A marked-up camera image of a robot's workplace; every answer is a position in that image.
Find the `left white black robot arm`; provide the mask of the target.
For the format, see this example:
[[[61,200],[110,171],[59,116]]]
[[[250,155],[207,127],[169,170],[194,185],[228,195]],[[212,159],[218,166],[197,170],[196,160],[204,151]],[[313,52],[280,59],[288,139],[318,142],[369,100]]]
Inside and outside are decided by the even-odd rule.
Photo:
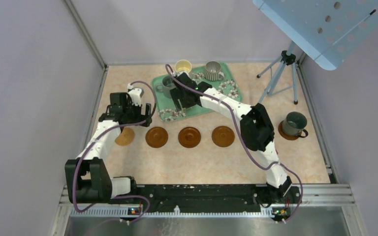
[[[141,88],[110,94],[110,104],[99,117],[91,140],[75,159],[65,163],[71,203],[108,203],[116,196],[126,203],[136,201],[135,180],[132,177],[110,177],[104,160],[125,127],[148,127],[151,124],[151,104],[143,106],[142,96]]]

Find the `dark brown wooden coaster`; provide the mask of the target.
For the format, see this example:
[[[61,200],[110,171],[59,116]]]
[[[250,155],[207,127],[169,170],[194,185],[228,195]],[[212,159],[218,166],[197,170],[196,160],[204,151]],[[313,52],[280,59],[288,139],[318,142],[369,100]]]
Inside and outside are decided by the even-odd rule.
[[[299,139],[299,136],[289,136],[289,135],[287,135],[287,134],[284,133],[284,131],[283,131],[283,121],[281,121],[279,123],[279,125],[278,125],[278,132],[286,140],[294,141],[294,140]]]
[[[233,144],[235,134],[228,126],[218,126],[212,131],[212,140],[215,145],[226,148]]]
[[[163,127],[153,127],[145,135],[146,143],[152,148],[161,148],[168,142],[168,132]]]
[[[179,132],[178,141],[185,148],[194,148],[201,141],[201,133],[195,127],[185,127]]]

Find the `dark green mug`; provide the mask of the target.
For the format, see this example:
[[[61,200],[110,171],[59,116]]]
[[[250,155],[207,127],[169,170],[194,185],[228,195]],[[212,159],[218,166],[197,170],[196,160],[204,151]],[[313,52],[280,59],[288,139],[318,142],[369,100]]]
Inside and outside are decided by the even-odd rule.
[[[300,112],[290,112],[282,122],[282,131],[290,137],[306,138],[309,133],[305,129],[307,118]]]

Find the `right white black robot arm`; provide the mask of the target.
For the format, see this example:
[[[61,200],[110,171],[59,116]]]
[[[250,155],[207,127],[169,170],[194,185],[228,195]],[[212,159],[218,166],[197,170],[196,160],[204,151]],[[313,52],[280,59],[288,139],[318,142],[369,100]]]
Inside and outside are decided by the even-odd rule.
[[[175,85],[171,96],[176,109],[197,105],[231,119],[249,159],[266,174],[270,199],[276,203],[283,202],[289,196],[292,181],[280,163],[274,127],[266,108],[260,103],[252,106],[239,102],[209,83],[197,84],[185,72],[171,72],[170,76]]]

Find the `light tan wooden coaster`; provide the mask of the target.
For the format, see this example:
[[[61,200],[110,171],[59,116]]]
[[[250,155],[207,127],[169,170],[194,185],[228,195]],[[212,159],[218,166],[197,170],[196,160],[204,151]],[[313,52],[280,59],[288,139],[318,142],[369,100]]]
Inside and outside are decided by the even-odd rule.
[[[133,129],[125,127],[120,135],[115,139],[115,143],[119,146],[127,146],[133,142],[135,132]]]

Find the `ribbed grey mug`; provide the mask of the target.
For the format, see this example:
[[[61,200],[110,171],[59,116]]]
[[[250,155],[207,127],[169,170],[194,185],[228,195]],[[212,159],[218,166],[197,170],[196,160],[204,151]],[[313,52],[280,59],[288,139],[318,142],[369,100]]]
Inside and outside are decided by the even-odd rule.
[[[204,78],[208,81],[220,81],[225,78],[222,66],[217,61],[209,61],[205,65]]]

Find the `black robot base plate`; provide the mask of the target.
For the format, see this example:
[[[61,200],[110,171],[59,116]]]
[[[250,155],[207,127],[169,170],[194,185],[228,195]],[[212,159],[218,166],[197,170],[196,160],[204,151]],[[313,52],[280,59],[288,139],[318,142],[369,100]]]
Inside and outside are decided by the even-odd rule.
[[[136,204],[149,207],[149,213],[242,213],[260,212],[281,205],[294,206],[300,191],[292,186],[281,196],[265,184],[147,184],[133,187],[126,199],[111,199],[109,204]]]

